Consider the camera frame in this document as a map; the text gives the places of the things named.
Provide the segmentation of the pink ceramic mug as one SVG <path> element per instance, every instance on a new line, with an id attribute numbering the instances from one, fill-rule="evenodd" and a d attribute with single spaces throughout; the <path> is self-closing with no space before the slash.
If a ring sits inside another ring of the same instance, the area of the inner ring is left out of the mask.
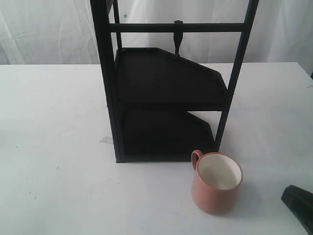
<path id="1" fill-rule="evenodd" d="M 191 154 L 194 169 L 192 199 L 202 211 L 219 215 L 234 207 L 243 181 L 243 171 L 231 156 L 220 152 Z"/>

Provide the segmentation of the black metal shelf rack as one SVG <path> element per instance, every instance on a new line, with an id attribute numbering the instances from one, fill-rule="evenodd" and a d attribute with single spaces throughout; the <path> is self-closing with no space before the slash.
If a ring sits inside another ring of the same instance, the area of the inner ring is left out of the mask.
<path id="1" fill-rule="evenodd" d="M 183 34 L 240 32 L 228 84 L 175 52 L 122 45 L 122 33 L 174 34 L 174 23 L 121 23 L 117 1 L 90 5 L 116 162 L 188 162 L 193 150 L 217 152 L 258 1 L 249 1 L 242 23 L 183 23 Z"/>

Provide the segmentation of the clear tape piece near rack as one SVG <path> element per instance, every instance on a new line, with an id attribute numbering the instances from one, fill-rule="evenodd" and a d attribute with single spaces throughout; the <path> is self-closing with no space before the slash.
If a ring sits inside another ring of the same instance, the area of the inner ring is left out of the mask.
<path id="1" fill-rule="evenodd" d="M 107 143 L 107 144 L 113 144 L 113 139 L 112 137 L 104 137 L 100 140 L 102 143 Z"/>

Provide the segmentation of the white backdrop curtain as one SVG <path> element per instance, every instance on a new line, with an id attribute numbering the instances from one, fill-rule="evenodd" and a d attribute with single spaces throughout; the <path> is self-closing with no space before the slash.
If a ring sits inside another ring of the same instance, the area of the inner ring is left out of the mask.
<path id="1" fill-rule="evenodd" d="M 246 0 L 120 0 L 121 23 L 239 23 Z M 239 33 L 188 33 L 181 56 L 198 63 L 230 63 Z M 97 64 L 90 2 L 3 0 L 0 3 L 1 64 Z M 313 68 L 313 3 L 259 2 L 245 62 L 298 62 Z"/>

